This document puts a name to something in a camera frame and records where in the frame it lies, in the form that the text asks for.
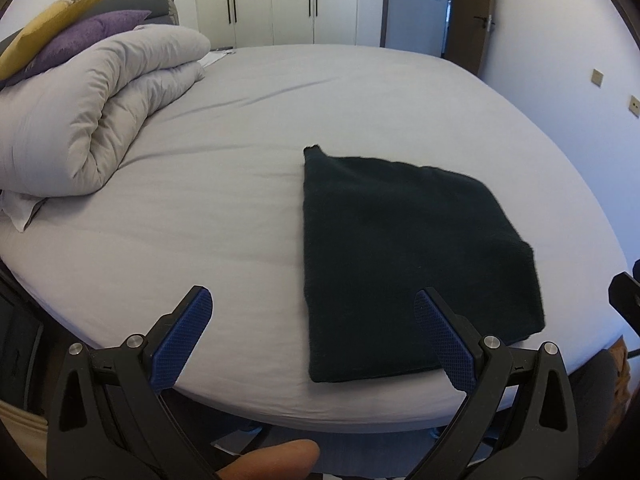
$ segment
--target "gray bed sheet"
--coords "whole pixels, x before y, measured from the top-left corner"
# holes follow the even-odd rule
[[[546,328],[568,370],[623,321],[612,229],[566,157],[513,105],[445,60],[354,46],[238,50],[149,118],[91,196],[49,200],[0,256],[40,303],[98,346],[146,332],[194,284],[214,316],[178,381],[211,406],[288,428],[375,433],[447,422],[444,373],[309,380],[303,148],[438,166],[484,182],[534,249]],[[512,399],[504,399],[507,406]]]

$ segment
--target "wardrobe door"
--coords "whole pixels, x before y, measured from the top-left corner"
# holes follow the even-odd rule
[[[196,0],[198,27],[212,48],[236,46],[231,0]]]
[[[238,47],[273,44],[271,0],[231,0],[231,4]]]
[[[273,43],[314,42],[313,0],[271,0]]]
[[[358,0],[315,0],[315,43],[356,43]]]

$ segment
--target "yellow pillow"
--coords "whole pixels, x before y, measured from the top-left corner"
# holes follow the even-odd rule
[[[0,80],[24,68],[61,30],[100,0],[58,0],[33,18],[0,56]]]

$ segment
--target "purple pillow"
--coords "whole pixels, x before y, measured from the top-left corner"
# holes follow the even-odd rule
[[[74,23],[49,41],[26,67],[7,79],[5,85],[15,85],[23,79],[62,65],[104,38],[133,30],[149,14],[150,10],[114,10]]]

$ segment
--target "white pillowcase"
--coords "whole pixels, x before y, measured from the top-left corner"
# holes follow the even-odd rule
[[[15,228],[23,233],[45,200],[46,198],[39,196],[4,190],[0,194],[0,209],[11,219]]]

